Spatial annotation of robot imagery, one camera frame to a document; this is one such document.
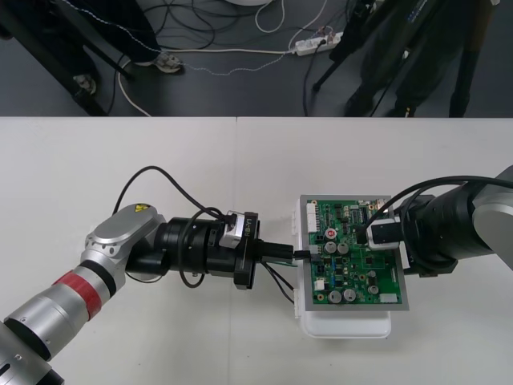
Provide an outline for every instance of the white table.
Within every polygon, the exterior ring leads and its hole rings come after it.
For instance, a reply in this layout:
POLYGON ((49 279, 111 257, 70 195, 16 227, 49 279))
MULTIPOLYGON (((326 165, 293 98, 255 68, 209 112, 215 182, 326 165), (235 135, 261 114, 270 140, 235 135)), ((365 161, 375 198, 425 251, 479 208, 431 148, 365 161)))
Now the white table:
MULTIPOLYGON (((495 176, 513 164, 506 120, 0 120, 0 314, 72 269, 83 238, 140 167, 166 168, 198 201, 256 211, 266 241, 292 242, 302 193, 390 194, 436 176, 495 176), (179 168, 188 159, 187 168, 179 168), (36 258, 44 267, 30 267, 36 258)), ((142 176, 126 203, 195 212, 142 176)), ((280 270, 291 280, 293 268, 280 270)), ((254 290, 177 274, 127 285, 53 362, 67 383, 509 383, 513 273, 495 256, 439 278, 408 277, 410 311, 387 340, 306 337, 259 269, 254 290)))

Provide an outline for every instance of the green circuit board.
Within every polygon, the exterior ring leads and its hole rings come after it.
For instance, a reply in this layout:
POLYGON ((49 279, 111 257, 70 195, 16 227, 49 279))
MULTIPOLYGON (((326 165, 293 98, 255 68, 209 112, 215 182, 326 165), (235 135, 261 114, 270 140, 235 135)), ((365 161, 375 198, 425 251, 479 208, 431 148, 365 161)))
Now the green circuit board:
POLYGON ((384 203, 308 201, 317 220, 317 232, 309 233, 314 304, 402 303, 394 251, 357 243, 358 226, 384 203))

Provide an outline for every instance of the floor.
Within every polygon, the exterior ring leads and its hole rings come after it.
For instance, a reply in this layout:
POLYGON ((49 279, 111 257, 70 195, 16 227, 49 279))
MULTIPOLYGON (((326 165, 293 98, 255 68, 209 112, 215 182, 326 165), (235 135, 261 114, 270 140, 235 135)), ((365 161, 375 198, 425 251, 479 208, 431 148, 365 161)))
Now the floor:
MULTIPOLYGON (((143 8, 161 4, 161 0, 139 0, 143 8)), ((190 4, 191 0, 176 0, 176 4, 190 4)), ((195 4, 205 10, 231 14, 233 7, 222 0, 201 0, 195 4)), ((304 26, 317 14, 321 1, 285 1, 286 17, 282 32, 263 34, 255 27, 253 17, 240 19, 237 24, 217 34, 216 41, 241 43, 238 47, 258 50, 283 51, 293 35, 293 27, 304 26)), ((344 0, 329 0, 319 23, 325 24, 335 14, 343 15, 344 0)), ((198 28, 204 24, 187 9, 176 11, 183 22, 198 28)), ((108 46, 77 14, 71 17, 82 26, 85 34, 112 58, 119 52, 108 46)), ((163 9, 148 13, 152 25, 159 26, 164 16, 163 9)), ((279 4, 272 4, 261 15, 261 25, 272 29, 279 23, 279 4)), ((472 87, 472 99, 467 117, 512 117, 513 97, 513 3, 502 2, 492 19, 487 40, 482 50, 479 67, 472 87)), ((340 30, 344 18, 340 17, 334 27, 340 30)), ((225 18, 209 18, 215 27, 229 23, 225 18)), ((168 20, 160 42, 174 47, 193 48, 201 43, 197 34, 180 29, 168 20)), ((300 36, 308 38, 312 32, 300 36)), ((346 100, 359 84, 358 70, 365 48, 351 56, 329 79, 312 100, 312 116, 340 116, 346 100)), ((247 53, 207 54, 180 53, 179 56, 194 67, 207 67, 211 71, 227 73, 234 68, 254 69, 279 59, 278 55, 247 53)), ((103 77, 97 100, 107 108, 112 96, 113 71, 93 56, 103 77)), ((311 56, 286 55, 278 62, 260 71, 236 71, 230 76, 215 76, 206 71, 187 69, 182 75, 162 75, 157 70, 128 66, 136 80, 125 83, 134 102, 152 116, 302 116, 302 80, 311 56)), ((331 64, 327 53, 317 56, 309 78, 313 83, 331 64)), ((448 114, 450 95, 454 90, 458 62, 454 62, 446 78, 432 96, 418 109, 417 116, 444 117, 448 114)), ((16 41, 0 40, 0 116, 85 116, 64 89, 49 76, 44 68, 32 58, 16 41)), ((112 116, 140 116, 119 92, 112 116)), ((394 104, 394 85, 380 105, 376 116, 383 115, 394 104)))

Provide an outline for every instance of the white cable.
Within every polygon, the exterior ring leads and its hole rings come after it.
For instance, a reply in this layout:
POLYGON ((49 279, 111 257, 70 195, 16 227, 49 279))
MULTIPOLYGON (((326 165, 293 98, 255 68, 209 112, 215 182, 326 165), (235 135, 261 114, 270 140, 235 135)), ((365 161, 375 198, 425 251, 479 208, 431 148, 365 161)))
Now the white cable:
MULTIPOLYGON (((130 60, 128 60, 124 65, 122 65, 121 68, 124 69, 129 63, 130 63, 130 60)), ((118 84, 119 84, 119 88, 121 89, 121 92, 123 93, 123 95, 124 95, 125 99, 127 100, 127 102, 130 103, 132 106, 134 106, 137 110, 139 110, 143 115, 148 116, 148 117, 151 118, 150 114, 148 114, 145 110, 143 110, 141 107, 139 107, 137 104, 135 104, 134 102, 131 101, 130 97, 125 92, 125 89, 123 87, 123 83, 121 83, 121 73, 119 73, 119 72, 118 72, 118 84)))
POLYGON ((165 52, 204 52, 207 54, 219 54, 223 52, 249 52, 252 54, 269 54, 269 55, 284 55, 292 54, 292 51, 260 51, 260 50, 245 50, 243 48, 230 48, 227 50, 168 50, 164 49, 165 52))
POLYGON ((311 26, 312 24, 314 24, 318 18, 321 17, 322 15, 322 12, 324 12, 324 9, 326 8, 326 4, 328 3, 328 0, 324 0, 324 4, 322 4, 322 7, 321 7, 321 10, 319 11, 319 13, 317 14, 317 16, 315 17, 314 20, 312 20, 311 22, 309 22, 307 25, 303 26, 303 28, 301 28, 298 32, 296 32, 294 34, 294 36, 290 39, 290 42, 289 42, 289 51, 292 50, 292 45, 294 43, 294 40, 296 39, 296 37, 303 31, 305 30, 306 28, 308 28, 309 26, 311 26))
POLYGON ((285 0, 281 0, 281 21, 280 21, 280 24, 278 24, 278 26, 276 28, 272 29, 272 30, 265 30, 265 29, 263 29, 260 26, 260 24, 258 24, 258 15, 260 14, 260 12, 264 8, 266 8, 273 1, 274 0, 271 0, 267 4, 264 4, 261 8, 259 8, 259 10, 255 14, 255 25, 256 25, 256 28, 258 28, 260 30, 260 32, 264 32, 265 34, 272 34, 273 32, 276 32, 277 30, 279 30, 281 28, 281 26, 283 26, 283 22, 285 21, 285 0))
POLYGON ((65 2, 68 6, 70 6, 74 10, 77 10, 78 12, 83 12, 84 14, 89 14, 94 20, 97 20, 98 22, 101 22, 103 24, 107 24, 108 26, 117 26, 120 30, 124 30, 126 33, 128 33, 128 35, 133 40, 138 42, 141 46, 143 46, 147 50, 154 51, 154 52, 159 52, 159 53, 162 52, 162 50, 156 50, 155 48, 148 47, 146 44, 144 44, 143 42, 141 42, 140 40, 135 38, 134 35, 131 34, 130 31, 127 28, 125 28, 124 26, 120 26, 119 24, 114 24, 113 22, 106 22, 105 20, 102 20, 101 18, 99 18, 98 16, 96 16, 95 14, 90 12, 89 10, 84 10, 83 8, 78 8, 77 6, 74 6, 73 4, 68 2, 67 0, 61 0, 61 2, 65 2))
POLYGON ((282 56, 280 56, 278 59, 273 60, 272 62, 266 63, 266 64, 264 64, 262 66, 259 66, 258 68, 234 68, 231 71, 226 72, 224 74, 223 73, 218 73, 218 72, 213 72, 213 71, 209 70, 208 68, 193 67, 193 66, 191 66, 190 64, 187 64, 187 63, 184 63, 184 66, 187 67, 187 68, 190 68, 193 71, 206 71, 210 75, 214 75, 214 76, 230 76, 233 72, 239 72, 239 71, 257 72, 259 70, 263 70, 264 68, 270 66, 271 64, 278 63, 280 60, 282 60, 285 57, 285 55, 287 55, 287 54, 285 53, 282 56))

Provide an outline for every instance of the red band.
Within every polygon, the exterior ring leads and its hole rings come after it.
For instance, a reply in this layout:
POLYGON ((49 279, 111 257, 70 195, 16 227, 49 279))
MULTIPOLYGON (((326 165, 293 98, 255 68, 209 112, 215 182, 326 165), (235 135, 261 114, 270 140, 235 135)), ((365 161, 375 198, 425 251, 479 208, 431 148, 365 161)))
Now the red band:
POLYGON ((102 309, 102 299, 91 284, 84 278, 70 271, 59 278, 55 284, 62 283, 72 288, 86 302, 87 313, 91 320, 102 309))

